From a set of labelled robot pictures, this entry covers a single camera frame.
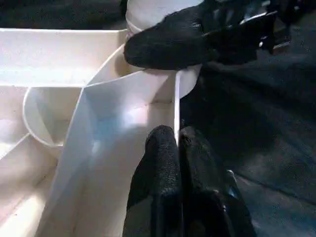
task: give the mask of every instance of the white plastic pipe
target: white plastic pipe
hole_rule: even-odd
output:
[[[26,128],[39,142],[62,148],[81,88],[31,87],[23,101]]]
[[[128,0],[126,20],[132,33],[143,31],[163,20],[166,15],[204,0]]]

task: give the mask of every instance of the white plastic container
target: white plastic container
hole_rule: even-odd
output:
[[[145,70],[82,91],[37,236],[121,235],[148,133],[165,124],[178,138],[179,87]]]

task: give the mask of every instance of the gloved finger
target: gloved finger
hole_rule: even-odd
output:
[[[123,236],[182,236],[181,192],[174,132],[161,125],[149,134],[133,175]]]
[[[131,37],[125,45],[129,64],[177,70],[208,61],[255,59],[262,29],[241,27],[266,10],[263,0],[205,0],[167,15],[160,23]]]

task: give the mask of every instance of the white plastic divider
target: white plastic divider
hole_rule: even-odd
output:
[[[121,235],[147,135],[161,124],[178,134],[175,74],[145,70],[82,91],[37,236]]]
[[[26,90],[25,87],[0,86],[0,158],[28,133],[22,119]]]
[[[29,132],[51,148],[62,148],[81,88],[31,87],[23,102]]]
[[[126,34],[0,28],[0,84],[85,86]]]

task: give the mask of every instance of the white plastic panel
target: white plastic panel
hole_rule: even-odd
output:
[[[120,236],[148,133],[172,128],[178,80],[138,72],[83,90],[60,158],[39,237]]]
[[[84,86],[125,38],[126,30],[0,29],[0,84]]]

